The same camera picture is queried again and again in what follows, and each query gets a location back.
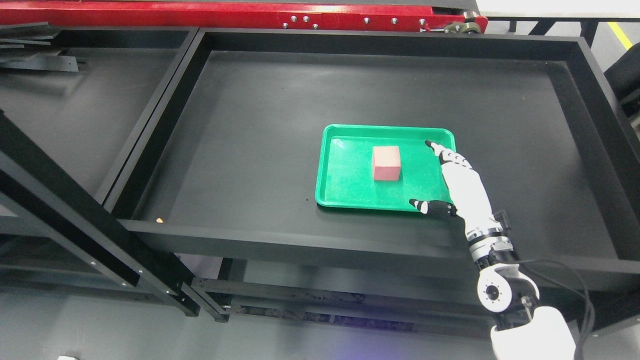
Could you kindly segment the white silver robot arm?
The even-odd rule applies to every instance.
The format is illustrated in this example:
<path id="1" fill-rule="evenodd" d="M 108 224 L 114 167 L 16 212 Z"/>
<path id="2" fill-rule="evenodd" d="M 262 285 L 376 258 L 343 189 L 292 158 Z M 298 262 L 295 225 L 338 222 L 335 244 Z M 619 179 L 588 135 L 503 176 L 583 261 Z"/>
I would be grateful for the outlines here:
<path id="1" fill-rule="evenodd" d="M 578 347 L 562 313 L 542 304 L 535 281 L 521 271 L 514 244 L 493 216 L 465 219 L 478 266 L 477 296 L 493 315 L 490 340 L 498 360 L 572 360 Z"/>

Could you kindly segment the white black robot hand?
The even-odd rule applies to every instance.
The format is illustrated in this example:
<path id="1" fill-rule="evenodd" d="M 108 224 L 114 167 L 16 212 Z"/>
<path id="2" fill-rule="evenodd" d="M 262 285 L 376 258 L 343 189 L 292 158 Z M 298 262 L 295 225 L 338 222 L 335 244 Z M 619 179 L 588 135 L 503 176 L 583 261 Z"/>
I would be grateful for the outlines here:
<path id="1" fill-rule="evenodd" d="M 425 145 L 438 158 L 442 178 L 449 191 L 450 202 L 409 199 L 409 204 L 425 215 L 444 211 L 464 220 L 467 239 L 503 231 L 500 221 L 493 215 L 486 188 L 479 173 L 470 162 L 454 150 L 437 142 L 426 140 Z"/>

